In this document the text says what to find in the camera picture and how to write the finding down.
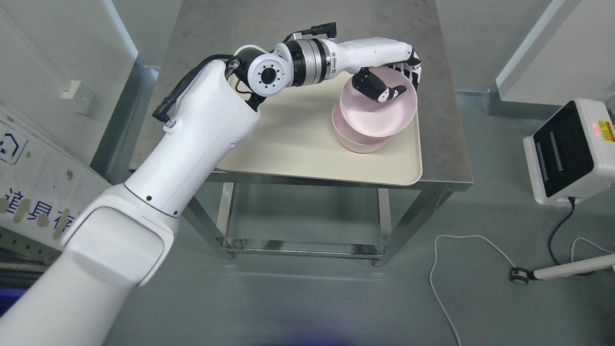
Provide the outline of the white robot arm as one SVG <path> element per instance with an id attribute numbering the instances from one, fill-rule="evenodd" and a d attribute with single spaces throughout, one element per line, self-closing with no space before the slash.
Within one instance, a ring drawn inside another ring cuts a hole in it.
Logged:
<path id="1" fill-rule="evenodd" d="M 103 191 L 61 239 L 63 252 L 1 318 L 3 346 L 100 346 L 132 289 L 166 258 L 178 217 L 224 156 L 255 129 L 264 91 L 298 71 L 266 52 L 206 57 L 152 116 L 165 135 L 125 181 Z"/>

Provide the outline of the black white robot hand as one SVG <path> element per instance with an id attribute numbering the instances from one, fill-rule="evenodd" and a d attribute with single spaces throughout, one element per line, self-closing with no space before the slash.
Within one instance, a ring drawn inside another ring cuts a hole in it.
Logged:
<path id="1" fill-rule="evenodd" d="M 407 91 L 403 85 L 388 86 L 371 68 L 384 66 L 402 73 L 414 89 L 421 81 L 422 62 L 417 51 L 406 42 L 373 37 L 327 44 L 331 55 L 330 80 L 341 72 L 351 73 L 351 86 L 363 96 L 378 103 L 391 101 Z"/>

